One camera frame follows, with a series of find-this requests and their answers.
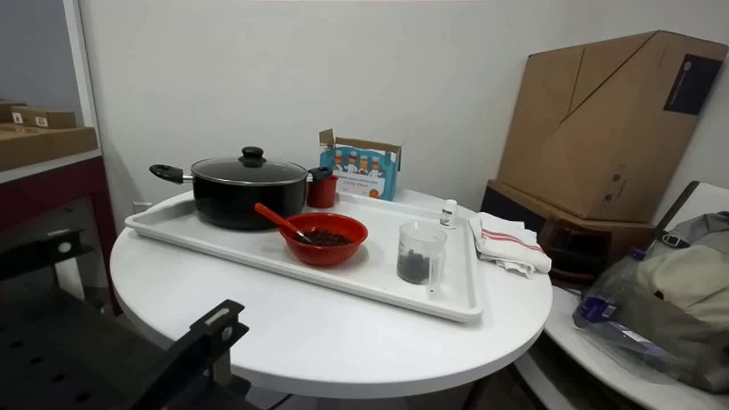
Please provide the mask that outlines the clear jar with beans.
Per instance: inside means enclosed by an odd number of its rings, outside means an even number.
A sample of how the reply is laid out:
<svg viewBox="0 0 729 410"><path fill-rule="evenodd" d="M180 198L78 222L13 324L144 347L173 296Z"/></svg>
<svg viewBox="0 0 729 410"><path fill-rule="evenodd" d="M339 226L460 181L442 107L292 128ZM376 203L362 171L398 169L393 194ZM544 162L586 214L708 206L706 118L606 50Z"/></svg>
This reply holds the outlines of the clear jar with beans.
<svg viewBox="0 0 729 410"><path fill-rule="evenodd" d="M430 284L445 265L447 233L433 222L408 221L398 228L396 276L411 284Z"/></svg>

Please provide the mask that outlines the blue printed cardboard box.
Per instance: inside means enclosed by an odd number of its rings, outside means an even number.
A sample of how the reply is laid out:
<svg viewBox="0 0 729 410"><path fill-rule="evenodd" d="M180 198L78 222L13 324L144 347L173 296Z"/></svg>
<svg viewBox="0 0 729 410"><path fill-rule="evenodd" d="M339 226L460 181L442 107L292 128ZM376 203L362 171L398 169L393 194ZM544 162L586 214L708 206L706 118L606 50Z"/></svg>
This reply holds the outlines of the blue printed cardboard box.
<svg viewBox="0 0 729 410"><path fill-rule="evenodd" d="M319 164L337 177L337 188L367 198L393 200L402 171L402 147L395 143L337 137L333 129L319 132Z"/></svg>

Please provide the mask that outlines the red cup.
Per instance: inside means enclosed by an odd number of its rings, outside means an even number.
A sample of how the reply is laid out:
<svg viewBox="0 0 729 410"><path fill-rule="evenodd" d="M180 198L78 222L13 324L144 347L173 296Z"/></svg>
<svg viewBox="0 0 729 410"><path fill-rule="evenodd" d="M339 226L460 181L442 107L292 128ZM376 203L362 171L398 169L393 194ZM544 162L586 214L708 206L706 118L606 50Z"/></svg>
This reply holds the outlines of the red cup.
<svg viewBox="0 0 729 410"><path fill-rule="evenodd" d="M335 194L337 194L337 177L335 176L327 176L322 180L313 180L310 181L310 192L308 192L308 204L310 206L333 206L335 204Z"/></svg>

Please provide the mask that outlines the small white bottle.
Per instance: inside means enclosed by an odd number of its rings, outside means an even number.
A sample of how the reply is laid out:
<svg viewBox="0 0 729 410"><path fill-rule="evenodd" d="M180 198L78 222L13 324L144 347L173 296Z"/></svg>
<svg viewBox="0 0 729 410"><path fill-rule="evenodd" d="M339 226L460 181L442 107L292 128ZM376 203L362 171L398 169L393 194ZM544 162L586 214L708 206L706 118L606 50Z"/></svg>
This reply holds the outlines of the small white bottle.
<svg viewBox="0 0 729 410"><path fill-rule="evenodd" d="M441 210L441 226L457 228L459 200L449 198Z"/></svg>

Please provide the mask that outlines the red plastic spoon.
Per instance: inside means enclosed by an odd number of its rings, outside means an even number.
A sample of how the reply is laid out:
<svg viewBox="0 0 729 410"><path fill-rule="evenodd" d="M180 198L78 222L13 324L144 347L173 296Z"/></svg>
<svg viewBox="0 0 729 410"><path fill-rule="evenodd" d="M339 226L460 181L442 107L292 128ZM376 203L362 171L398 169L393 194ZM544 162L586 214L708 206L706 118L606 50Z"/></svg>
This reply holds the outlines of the red plastic spoon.
<svg viewBox="0 0 729 410"><path fill-rule="evenodd" d="M302 233L297 226L292 226L287 219L283 219L279 211L269 210L265 203L255 203L253 204L257 214L263 214L265 219L269 219L272 222L275 222L280 229L287 229L292 235L297 235L302 241L313 243L310 236L305 233Z"/></svg>

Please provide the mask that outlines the black glass pot lid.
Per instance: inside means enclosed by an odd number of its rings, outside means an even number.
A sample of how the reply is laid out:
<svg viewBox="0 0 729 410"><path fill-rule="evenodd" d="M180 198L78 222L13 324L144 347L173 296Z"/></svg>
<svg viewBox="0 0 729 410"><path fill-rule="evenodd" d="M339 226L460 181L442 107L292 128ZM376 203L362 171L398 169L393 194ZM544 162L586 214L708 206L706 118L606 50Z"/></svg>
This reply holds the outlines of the black glass pot lid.
<svg viewBox="0 0 729 410"><path fill-rule="evenodd" d="M295 162L273 162L257 146L244 146L239 156L210 156L192 164L202 180L226 185L290 185L302 181L308 171Z"/></svg>

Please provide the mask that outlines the black cooking pot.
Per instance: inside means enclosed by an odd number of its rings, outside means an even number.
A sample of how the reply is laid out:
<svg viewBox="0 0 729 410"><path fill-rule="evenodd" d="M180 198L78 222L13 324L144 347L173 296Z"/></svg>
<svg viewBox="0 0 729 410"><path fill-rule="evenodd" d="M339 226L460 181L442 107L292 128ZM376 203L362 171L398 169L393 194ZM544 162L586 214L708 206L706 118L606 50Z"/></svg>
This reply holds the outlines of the black cooking pot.
<svg viewBox="0 0 729 410"><path fill-rule="evenodd" d="M226 185L197 177L177 165L152 164L150 172L167 181L189 181L195 187L195 206L201 221L228 229L269 229L272 221L255 211L255 203L265 203L280 217L302 214L308 203L313 180L331 176L331 169L305 169L302 181L290 185Z"/></svg>

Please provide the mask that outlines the white round table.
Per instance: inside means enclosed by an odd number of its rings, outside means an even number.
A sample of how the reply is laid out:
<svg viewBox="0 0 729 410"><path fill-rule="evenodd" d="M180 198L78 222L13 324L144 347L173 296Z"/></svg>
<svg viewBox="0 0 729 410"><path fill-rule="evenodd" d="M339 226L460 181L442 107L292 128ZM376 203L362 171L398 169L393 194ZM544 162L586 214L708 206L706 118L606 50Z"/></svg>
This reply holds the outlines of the white round table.
<svg viewBox="0 0 729 410"><path fill-rule="evenodd" d="M224 298L244 306L248 335L232 370L261 389L322 399L398 399L490 375L541 336L552 280L484 265L477 325L412 313L217 257L119 235L109 276L142 335L169 344Z"/></svg>

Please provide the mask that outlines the white red striped cloth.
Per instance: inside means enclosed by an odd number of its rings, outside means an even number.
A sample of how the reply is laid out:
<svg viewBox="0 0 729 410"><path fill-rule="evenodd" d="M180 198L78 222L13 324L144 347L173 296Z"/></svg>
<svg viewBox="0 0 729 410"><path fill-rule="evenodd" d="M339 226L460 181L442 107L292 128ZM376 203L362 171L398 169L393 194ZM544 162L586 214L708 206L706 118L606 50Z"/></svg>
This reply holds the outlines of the white red striped cloth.
<svg viewBox="0 0 729 410"><path fill-rule="evenodd" d="M470 219L477 254L507 271L533 276L549 272L552 257L537 243L537 235L524 221L510 221L478 211Z"/></svg>

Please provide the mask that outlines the dark low cabinet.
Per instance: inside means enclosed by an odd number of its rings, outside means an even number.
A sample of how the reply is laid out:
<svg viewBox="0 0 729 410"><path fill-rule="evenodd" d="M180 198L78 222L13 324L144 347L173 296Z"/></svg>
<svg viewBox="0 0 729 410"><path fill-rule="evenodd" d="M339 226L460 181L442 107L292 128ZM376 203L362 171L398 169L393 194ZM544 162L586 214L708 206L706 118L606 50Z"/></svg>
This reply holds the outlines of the dark low cabinet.
<svg viewBox="0 0 729 410"><path fill-rule="evenodd" d="M490 180L480 210L521 221L537 235L552 257L552 278L578 286L593 284L601 271L631 250L647 249L656 235L651 222L586 221L541 198Z"/></svg>

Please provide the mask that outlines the large brown cardboard box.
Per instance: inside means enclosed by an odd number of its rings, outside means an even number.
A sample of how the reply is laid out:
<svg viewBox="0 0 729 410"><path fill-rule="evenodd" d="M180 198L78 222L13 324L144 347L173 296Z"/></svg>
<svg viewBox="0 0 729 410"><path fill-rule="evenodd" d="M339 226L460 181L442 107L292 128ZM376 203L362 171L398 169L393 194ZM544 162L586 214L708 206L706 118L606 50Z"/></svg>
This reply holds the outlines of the large brown cardboard box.
<svg viewBox="0 0 729 410"><path fill-rule="evenodd" d="M725 58L666 29L532 54L499 180L582 219L651 219Z"/></svg>

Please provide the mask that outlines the grey bag with cap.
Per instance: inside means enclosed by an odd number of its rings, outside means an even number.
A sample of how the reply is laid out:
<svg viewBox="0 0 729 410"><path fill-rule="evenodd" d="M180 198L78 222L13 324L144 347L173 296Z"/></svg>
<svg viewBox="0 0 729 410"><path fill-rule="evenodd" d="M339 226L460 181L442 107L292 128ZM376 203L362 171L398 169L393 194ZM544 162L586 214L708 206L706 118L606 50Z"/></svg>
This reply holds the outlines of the grey bag with cap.
<svg viewBox="0 0 729 410"><path fill-rule="evenodd" d="M608 267L573 321L675 380L729 392L729 214L692 217Z"/></svg>

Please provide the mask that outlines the wooden shelf with boxes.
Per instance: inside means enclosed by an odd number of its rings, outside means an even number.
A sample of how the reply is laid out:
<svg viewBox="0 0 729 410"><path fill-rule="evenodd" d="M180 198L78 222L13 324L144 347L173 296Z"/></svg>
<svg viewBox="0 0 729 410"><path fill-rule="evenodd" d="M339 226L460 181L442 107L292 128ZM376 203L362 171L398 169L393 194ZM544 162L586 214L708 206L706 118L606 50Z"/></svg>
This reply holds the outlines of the wooden shelf with boxes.
<svg viewBox="0 0 729 410"><path fill-rule="evenodd" d="M73 111L0 102L0 171L95 151L95 129Z"/></svg>

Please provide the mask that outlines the white side table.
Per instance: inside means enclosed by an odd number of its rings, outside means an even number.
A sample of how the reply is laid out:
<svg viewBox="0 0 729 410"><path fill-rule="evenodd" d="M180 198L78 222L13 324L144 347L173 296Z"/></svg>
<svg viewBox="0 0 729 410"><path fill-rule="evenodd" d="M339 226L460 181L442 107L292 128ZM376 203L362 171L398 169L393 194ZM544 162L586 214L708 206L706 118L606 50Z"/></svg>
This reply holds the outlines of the white side table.
<svg viewBox="0 0 729 410"><path fill-rule="evenodd" d="M660 219L660 228L675 228L680 221L690 217L723 211L726 206L726 187L690 181ZM601 384L639 405L646 405L647 410L729 410L726 394L708 394L689 386L624 352L617 352L616 348L601 347L595 336L575 325L573 312L576 306L576 293L566 286L557 286L548 318L548 335Z"/></svg>

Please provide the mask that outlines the black metal clamp mount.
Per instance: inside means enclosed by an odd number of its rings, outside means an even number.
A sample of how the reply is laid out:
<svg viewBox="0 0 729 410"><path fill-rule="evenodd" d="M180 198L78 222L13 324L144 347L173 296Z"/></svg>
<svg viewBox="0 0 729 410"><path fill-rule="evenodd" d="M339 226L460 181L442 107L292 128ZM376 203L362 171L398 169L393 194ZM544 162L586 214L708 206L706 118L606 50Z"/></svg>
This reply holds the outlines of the black metal clamp mount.
<svg viewBox="0 0 729 410"><path fill-rule="evenodd" d="M230 348L248 333L237 301L221 301L189 325L142 378L127 410L255 410L248 383L230 375Z"/></svg>

